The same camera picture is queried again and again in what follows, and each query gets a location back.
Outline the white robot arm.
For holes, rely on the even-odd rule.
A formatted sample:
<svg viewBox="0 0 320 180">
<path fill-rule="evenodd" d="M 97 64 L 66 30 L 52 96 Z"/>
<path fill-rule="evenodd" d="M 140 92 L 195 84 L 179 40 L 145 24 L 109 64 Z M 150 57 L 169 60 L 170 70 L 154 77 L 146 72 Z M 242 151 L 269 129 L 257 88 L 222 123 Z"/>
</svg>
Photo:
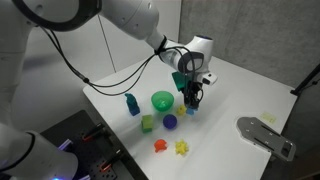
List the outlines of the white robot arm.
<svg viewBox="0 0 320 180">
<path fill-rule="evenodd" d="M 120 30 L 145 41 L 162 62 L 190 77 L 184 104 L 199 107 L 202 86 L 217 77 L 210 72 L 213 40 L 196 35 L 186 45 L 157 30 L 159 11 L 152 0 L 0 0 L 0 172 L 16 180 L 72 180 L 75 154 L 58 149 L 40 134 L 11 126 L 11 104 L 20 82 L 31 30 L 75 30 L 101 15 Z"/>
</svg>

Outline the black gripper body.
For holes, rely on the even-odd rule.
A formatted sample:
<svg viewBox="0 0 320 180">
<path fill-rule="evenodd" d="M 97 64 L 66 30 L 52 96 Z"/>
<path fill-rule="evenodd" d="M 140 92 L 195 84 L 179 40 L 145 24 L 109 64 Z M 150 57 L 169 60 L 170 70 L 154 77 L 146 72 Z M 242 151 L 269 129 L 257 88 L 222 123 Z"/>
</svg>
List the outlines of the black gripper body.
<svg viewBox="0 0 320 180">
<path fill-rule="evenodd" d="M 189 75 L 183 77 L 183 85 L 185 91 L 200 91 L 202 89 L 202 83 L 193 81 Z"/>
</svg>

